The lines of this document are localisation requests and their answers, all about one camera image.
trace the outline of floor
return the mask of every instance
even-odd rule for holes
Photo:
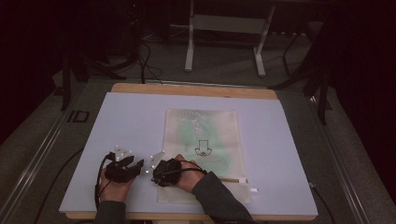
[[[283,35],[267,38],[262,55],[267,76],[258,77],[251,48],[254,38],[208,38],[212,35],[197,34],[193,70],[186,73],[185,30],[175,30],[170,41],[148,33],[140,49],[142,61],[148,59],[147,82],[265,89],[288,78],[281,55],[290,38]],[[309,46],[304,36],[297,39],[288,53],[290,70],[303,60]],[[116,63],[122,58],[111,60]],[[127,77],[125,82],[141,81],[138,63],[116,72]],[[60,96],[49,96],[0,146],[0,176],[6,180],[0,182],[2,223],[78,222],[59,213],[59,206],[105,94],[118,82],[93,69],[90,75],[88,83],[73,80],[73,100],[65,111],[60,111]],[[54,77],[57,83],[59,77],[59,74]],[[306,223],[333,223],[332,218],[334,223],[346,224],[394,223],[396,208],[339,105],[335,90],[329,90],[328,125],[324,126],[318,121],[315,102],[303,96],[303,86],[304,80],[276,94],[290,122],[305,173],[320,195],[313,191],[319,215]],[[69,119],[73,111],[90,116],[86,122],[73,122]]]

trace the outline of table leg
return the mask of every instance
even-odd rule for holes
[[[194,56],[194,0],[190,0],[190,26],[189,26],[189,46],[187,47],[186,72],[192,71],[192,60]]]
[[[271,25],[271,20],[274,16],[275,8],[276,8],[275,5],[271,6],[270,11],[268,12],[267,19],[264,23],[264,26],[262,27],[260,43],[257,47],[253,48],[254,58],[256,59],[256,66],[259,77],[265,76],[264,65],[262,64],[262,46],[264,45],[265,38],[268,35],[268,29]]]

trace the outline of dark sleeve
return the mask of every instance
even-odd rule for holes
[[[125,203],[104,201],[99,205],[95,217],[95,224],[124,224]]]
[[[212,218],[252,220],[246,207],[235,199],[213,172],[205,175],[191,193],[195,195],[205,213]]]

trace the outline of black cable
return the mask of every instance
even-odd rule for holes
[[[98,197],[100,198],[100,195],[103,193],[103,190],[105,190],[105,188],[107,188],[107,186],[113,182],[113,180],[111,179],[110,181],[108,181],[107,184],[105,184],[105,186],[100,190],[100,192],[98,193]]]
[[[96,185],[95,185],[95,191],[94,191],[94,193],[95,193],[95,195],[94,195],[94,199],[95,199],[95,206],[96,206],[96,210],[99,208],[99,182],[100,182],[100,176],[101,176],[101,174],[102,174],[102,169],[103,169],[103,166],[105,165],[105,161],[106,160],[110,160],[110,155],[111,154],[107,154],[104,158],[103,158],[103,160],[102,160],[102,162],[100,163],[100,166],[99,166],[99,171],[98,171],[98,176],[97,176],[97,178],[96,178]]]
[[[128,65],[133,66],[134,62],[136,61],[136,58],[134,58],[133,55],[129,56],[124,62],[122,63],[116,63],[116,64],[111,64],[111,65],[104,65],[104,67],[107,67],[113,71],[124,68]]]
[[[147,63],[146,63],[146,67],[147,67],[148,71],[152,74],[152,77],[145,77],[145,79],[152,79],[152,78],[155,78],[155,79],[157,79],[157,80],[163,85],[163,82],[162,82],[162,81],[160,80],[160,78],[159,78],[159,77],[163,74],[163,70],[161,70],[161,69],[158,68],[158,67],[151,66],[151,65],[149,65],[149,64],[147,64]],[[160,71],[160,74],[159,74],[159,75],[155,75],[155,73],[154,73],[153,71],[151,71],[151,69],[157,69],[157,70],[159,70],[159,71]]]
[[[94,220],[81,220],[81,221],[75,222],[75,224],[82,224],[82,223],[94,223]]]
[[[142,42],[142,45],[145,46],[148,49],[148,56],[147,56],[146,60],[144,60],[144,63],[142,63],[142,61],[140,61],[140,57],[138,57],[138,60],[140,62],[140,66],[142,68],[140,78],[141,78],[142,84],[146,84],[145,69],[146,69],[147,63],[149,61],[149,56],[151,55],[151,49],[149,48],[149,46],[147,44],[145,44],[143,42]]]
[[[222,219],[222,218],[218,218],[218,217],[212,217],[210,216],[210,218],[212,218],[213,221],[215,221],[215,223],[219,223],[219,224],[260,224],[260,222],[254,221],[254,220],[228,220],[228,219]]]
[[[330,219],[332,220],[332,224],[334,224],[335,223],[334,216],[332,215],[332,211],[330,210],[329,205],[327,205],[327,203],[324,201],[323,197],[320,195],[320,193],[316,189],[316,186],[311,181],[308,180],[308,182],[309,182],[309,186],[311,187],[311,189],[314,190],[314,192],[318,195],[318,197],[320,198],[320,200],[324,204],[324,206],[325,206],[325,208],[326,208],[326,210],[327,210],[327,212],[328,212],[328,214],[330,216]]]
[[[204,170],[204,169],[202,169],[201,166],[199,166],[197,163],[194,163],[194,162],[192,162],[192,161],[185,161],[185,162],[194,164],[195,166],[197,166],[197,167],[200,168],[201,170]]]
[[[41,212],[43,211],[44,205],[46,204],[46,201],[47,201],[48,197],[50,196],[50,192],[51,192],[53,186],[55,185],[55,182],[56,182],[56,180],[58,179],[59,175],[61,174],[62,170],[64,169],[64,167],[65,167],[71,160],[73,160],[73,159],[74,159],[80,152],[82,152],[83,150],[84,150],[84,148],[81,149],[81,150],[79,150],[79,151],[77,151],[75,154],[73,154],[73,156],[71,156],[71,157],[64,163],[64,165],[63,165],[63,166],[61,167],[61,169],[58,171],[58,174],[56,174],[55,178],[52,180],[52,183],[51,183],[50,186],[49,186],[49,190],[47,191],[46,196],[44,197],[44,200],[43,200],[43,202],[41,203],[40,208],[38,209],[38,213],[37,213],[37,215],[35,216],[35,222],[34,222],[35,224],[36,224],[37,221],[40,219]]]
[[[135,65],[136,65],[136,63],[133,63],[133,64],[129,65],[128,67],[124,68],[123,70],[117,71],[117,74],[120,75],[121,73],[124,73],[124,72],[128,71],[129,69],[131,69]]]
[[[181,173],[181,172],[185,172],[185,171],[199,171],[199,172],[203,173],[204,175],[206,175],[205,170],[198,169],[198,168],[186,168],[186,169],[180,169],[180,170],[175,170],[175,171],[169,171],[169,172],[163,173],[162,175],[170,175],[173,173]]]

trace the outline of white tabletop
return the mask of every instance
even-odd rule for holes
[[[278,100],[235,99],[140,93],[106,95],[60,211],[95,212],[93,190],[99,165],[115,145],[132,150],[135,162],[162,150],[169,108],[236,111],[247,167],[251,215],[278,219],[313,219],[318,211],[306,181],[283,108]],[[199,204],[157,203],[157,186],[142,173],[132,185],[127,213],[202,214]]]

